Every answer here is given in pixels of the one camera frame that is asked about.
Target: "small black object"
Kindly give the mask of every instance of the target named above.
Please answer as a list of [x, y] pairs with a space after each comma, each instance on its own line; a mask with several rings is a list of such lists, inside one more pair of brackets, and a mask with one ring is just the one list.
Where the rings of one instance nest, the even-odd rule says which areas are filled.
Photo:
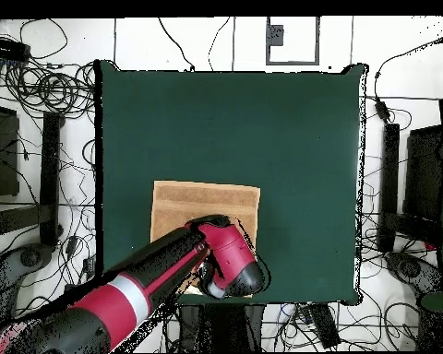
[[74, 284], [66, 284], [64, 286], [64, 292], [68, 292], [70, 290], [72, 290], [73, 288], [75, 288], [76, 286]]
[[390, 274], [408, 284], [417, 299], [443, 290], [443, 273], [420, 258], [405, 253], [387, 253], [386, 262]]
[[388, 107], [386, 106], [386, 103], [384, 103], [380, 99], [377, 99], [375, 106], [376, 106], [376, 111], [377, 111], [377, 115], [379, 116], [379, 118], [382, 121], [387, 122], [387, 120], [390, 118], [390, 112], [388, 110]]
[[0, 61], [11, 60], [25, 65], [28, 63], [29, 59], [29, 45], [0, 38]]
[[332, 348], [341, 343], [335, 320], [329, 311], [327, 304], [311, 304], [308, 306], [315, 327], [318, 331], [318, 339], [323, 348]]
[[84, 259], [83, 270], [87, 274], [87, 280], [95, 276], [95, 255]]
[[37, 265], [41, 258], [40, 254], [36, 250], [28, 248], [21, 253], [20, 260], [24, 266], [32, 267]]
[[67, 259], [70, 259], [72, 258], [72, 256], [74, 256], [74, 252], [76, 251], [77, 246], [78, 246], [78, 237], [71, 236], [66, 246]]
[[311, 325], [313, 323], [312, 314], [310, 313], [310, 310], [307, 306], [300, 307], [300, 313], [304, 316], [304, 323], [306, 325]]

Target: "metal frame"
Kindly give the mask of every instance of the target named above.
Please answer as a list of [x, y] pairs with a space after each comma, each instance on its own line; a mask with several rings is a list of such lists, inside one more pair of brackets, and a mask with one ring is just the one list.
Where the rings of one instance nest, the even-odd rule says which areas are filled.
[[59, 150], [64, 117], [43, 114], [40, 204], [0, 211], [0, 235], [40, 224], [42, 244], [55, 247], [59, 237]]
[[266, 65], [320, 65], [320, 17], [317, 17], [314, 61], [271, 61], [270, 47], [283, 45], [283, 25], [271, 25], [266, 20]]
[[382, 136], [383, 158], [376, 239], [380, 253], [394, 251], [396, 232], [435, 246], [443, 243], [443, 230], [439, 222], [397, 213], [399, 132], [398, 124], [386, 124]]

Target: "grout line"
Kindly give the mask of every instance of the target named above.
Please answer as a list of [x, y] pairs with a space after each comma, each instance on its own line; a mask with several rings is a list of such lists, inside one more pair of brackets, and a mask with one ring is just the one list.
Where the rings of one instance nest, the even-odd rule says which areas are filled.
[[[0, 205], [32, 206], [34, 202], [0, 202]], [[59, 204], [60, 207], [95, 207], [94, 204]]]
[[233, 17], [233, 54], [232, 54], [232, 72], [234, 71], [234, 32], [236, 31], [236, 17]]
[[114, 19], [114, 64], [116, 64], [116, 18]]
[[[376, 97], [372, 96], [372, 95], [366, 95], [367, 98], [370, 99], [376, 99]], [[381, 99], [402, 99], [402, 100], [441, 100], [441, 98], [423, 98], [423, 97], [379, 97]]]
[[353, 64], [353, 37], [354, 37], [354, 15], [351, 18], [351, 47], [350, 47], [350, 65]]

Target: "power adapter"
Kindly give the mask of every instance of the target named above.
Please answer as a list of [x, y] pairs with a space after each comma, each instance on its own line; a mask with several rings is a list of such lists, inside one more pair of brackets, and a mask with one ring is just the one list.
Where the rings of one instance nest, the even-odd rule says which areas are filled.
[[95, 276], [95, 255], [84, 259], [83, 272], [87, 274], [87, 280]]
[[375, 106], [376, 106], [377, 115], [386, 124], [390, 118], [390, 112], [388, 110], [388, 107], [386, 106], [386, 103], [384, 103], [381, 99], [377, 98]]
[[65, 284], [64, 285], [64, 293], [69, 292], [70, 290], [72, 290], [75, 287], [76, 287], [76, 285], [74, 285], [74, 284]]

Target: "brown towel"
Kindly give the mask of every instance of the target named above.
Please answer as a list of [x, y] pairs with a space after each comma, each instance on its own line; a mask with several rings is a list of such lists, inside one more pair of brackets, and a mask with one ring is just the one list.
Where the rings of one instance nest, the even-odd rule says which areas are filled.
[[154, 181], [150, 240], [184, 226], [190, 219], [221, 214], [242, 234], [237, 218], [256, 246], [260, 189], [235, 184]]

